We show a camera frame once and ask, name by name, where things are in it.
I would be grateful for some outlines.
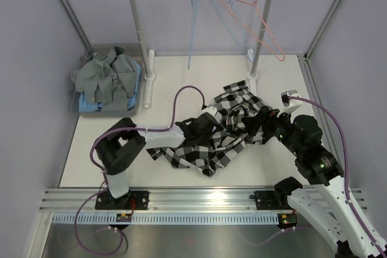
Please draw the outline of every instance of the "black and white plaid shirt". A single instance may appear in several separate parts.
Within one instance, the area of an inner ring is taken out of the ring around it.
[[[210,146],[181,146],[178,148],[148,149],[156,160],[162,155],[178,169],[196,168],[206,176],[215,174],[216,169],[225,168],[231,159],[240,153],[245,144],[261,143],[261,130],[254,141],[247,135],[243,117],[253,117],[265,106],[262,100],[249,92],[245,81],[223,88],[224,93],[215,97],[210,106],[215,107],[217,130],[210,138]]]

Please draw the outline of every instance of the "wall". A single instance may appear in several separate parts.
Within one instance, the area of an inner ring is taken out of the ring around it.
[[[387,0],[344,0],[311,58],[323,103],[341,122],[351,184],[361,187],[387,237]]]
[[[128,0],[69,0],[93,44],[137,42]],[[286,53],[303,53],[313,39],[332,0],[273,0],[268,24]],[[190,39],[190,0],[137,0],[149,47],[158,55],[187,54]],[[264,0],[260,2],[263,9]],[[235,5],[240,17],[258,31],[260,21],[251,7]],[[239,26],[225,16],[231,29]],[[265,41],[270,44],[268,34]],[[255,42],[250,39],[250,46]],[[209,0],[201,0],[194,54],[240,54],[238,46],[219,21]]]
[[[57,0],[0,0],[0,249],[22,257],[76,124],[69,73],[83,47]]]

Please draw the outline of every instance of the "gray storage bin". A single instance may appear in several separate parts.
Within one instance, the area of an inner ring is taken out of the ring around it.
[[[79,114],[84,117],[130,117],[135,115],[138,110],[138,106],[141,99],[141,83],[144,79],[145,69],[143,67],[143,58],[141,54],[141,48],[139,44],[106,44],[106,45],[93,45],[91,50],[86,50],[82,57],[80,67],[83,67],[88,61],[89,57],[97,52],[99,54],[108,54],[111,47],[118,46],[125,48],[124,54],[131,56],[141,67],[141,74],[138,80],[138,91],[135,100],[135,106],[130,110],[125,111],[96,111],[96,112],[79,112],[79,96],[80,93],[75,90],[75,85],[71,90],[71,98],[68,109],[70,112]]]

